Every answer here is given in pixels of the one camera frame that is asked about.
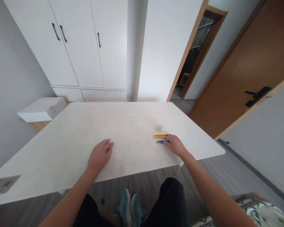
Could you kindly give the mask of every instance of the tabletop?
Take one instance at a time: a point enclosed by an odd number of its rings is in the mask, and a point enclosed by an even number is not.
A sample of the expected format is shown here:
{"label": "tabletop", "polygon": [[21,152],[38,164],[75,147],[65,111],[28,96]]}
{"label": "tabletop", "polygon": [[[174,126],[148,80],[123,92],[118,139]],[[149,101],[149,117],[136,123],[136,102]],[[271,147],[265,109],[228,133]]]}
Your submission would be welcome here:
{"label": "tabletop", "polygon": [[106,138],[113,150],[95,182],[183,163],[155,134],[177,135],[196,160],[225,153],[171,102],[74,102],[0,168],[0,178],[20,175],[0,204],[71,188]]}

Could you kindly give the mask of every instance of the blue pen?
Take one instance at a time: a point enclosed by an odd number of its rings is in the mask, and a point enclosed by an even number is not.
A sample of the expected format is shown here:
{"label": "blue pen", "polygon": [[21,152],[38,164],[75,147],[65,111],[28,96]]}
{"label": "blue pen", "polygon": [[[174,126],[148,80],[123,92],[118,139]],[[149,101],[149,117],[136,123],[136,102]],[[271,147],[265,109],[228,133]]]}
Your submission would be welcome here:
{"label": "blue pen", "polygon": [[159,140],[156,143],[164,143],[164,141],[167,141],[168,143],[170,143],[170,140]]}

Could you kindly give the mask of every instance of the left hand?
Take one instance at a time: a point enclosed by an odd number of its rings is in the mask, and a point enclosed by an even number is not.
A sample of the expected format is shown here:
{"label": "left hand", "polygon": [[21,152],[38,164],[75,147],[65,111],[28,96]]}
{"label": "left hand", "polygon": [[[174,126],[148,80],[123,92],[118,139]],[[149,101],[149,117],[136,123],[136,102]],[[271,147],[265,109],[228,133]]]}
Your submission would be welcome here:
{"label": "left hand", "polygon": [[105,139],[98,143],[92,150],[88,164],[87,171],[98,174],[100,170],[106,165],[110,158],[113,143],[108,143],[109,139]]}

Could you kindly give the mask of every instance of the gray floor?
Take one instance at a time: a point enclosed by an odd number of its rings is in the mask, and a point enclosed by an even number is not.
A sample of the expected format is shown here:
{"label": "gray floor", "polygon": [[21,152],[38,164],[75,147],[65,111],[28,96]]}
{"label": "gray floor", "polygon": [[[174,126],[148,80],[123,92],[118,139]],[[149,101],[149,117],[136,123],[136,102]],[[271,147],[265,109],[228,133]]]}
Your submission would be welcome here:
{"label": "gray floor", "polygon": [[[256,192],[284,211],[284,201],[229,151],[199,163],[229,195]],[[206,214],[206,208],[187,167],[184,165],[176,176],[174,169],[169,167],[95,183],[89,194],[102,202],[108,211],[114,212],[121,189],[127,187],[131,195],[140,194],[142,206],[149,212],[158,198],[163,181],[167,177],[175,177],[184,186],[190,221],[195,222]],[[0,205],[0,226],[38,226],[61,198],[60,194],[53,193]]]}
{"label": "gray floor", "polygon": [[171,95],[172,99],[181,99],[180,98],[180,93],[182,92],[183,88],[182,87],[176,87],[173,90],[173,93]]}
{"label": "gray floor", "polygon": [[196,99],[170,99],[181,111],[188,115]]}

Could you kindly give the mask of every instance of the black handle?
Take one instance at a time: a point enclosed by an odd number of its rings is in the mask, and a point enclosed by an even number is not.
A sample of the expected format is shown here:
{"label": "black handle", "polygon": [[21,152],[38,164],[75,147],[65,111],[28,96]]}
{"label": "black handle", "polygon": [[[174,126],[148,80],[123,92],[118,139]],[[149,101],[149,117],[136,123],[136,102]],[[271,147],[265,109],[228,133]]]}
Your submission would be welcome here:
{"label": "black handle", "polygon": [[98,33],[98,40],[99,40],[99,47],[101,48],[99,33]]}
{"label": "black handle", "polygon": [[245,91],[247,94],[254,95],[252,99],[250,99],[245,106],[251,107],[253,106],[258,100],[260,100],[265,94],[267,94],[271,90],[270,87],[263,87],[258,93],[251,92],[251,91]]}
{"label": "black handle", "polygon": [[55,31],[55,33],[56,33],[57,39],[60,41],[60,39],[59,39],[59,37],[58,37],[58,34],[57,34],[57,32],[56,32],[56,29],[55,29],[55,24],[54,24],[54,23],[51,23],[51,24],[53,25],[53,28],[54,28],[54,31]]}
{"label": "black handle", "polygon": [[67,42],[67,40],[66,40],[66,38],[65,38],[65,35],[64,35],[64,32],[63,32],[63,27],[62,27],[62,25],[60,25],[60,28],[61,28],[62,35],[63,35],[63,37],[64,37],[64,40],[65,40],[65,42]]}
{"label": "black handle", "polygon": [[251,92],[251,91],[245,91],[245,93],[251,94],[251,95],[257,95],[257,93],[254,93],[254,92]]}

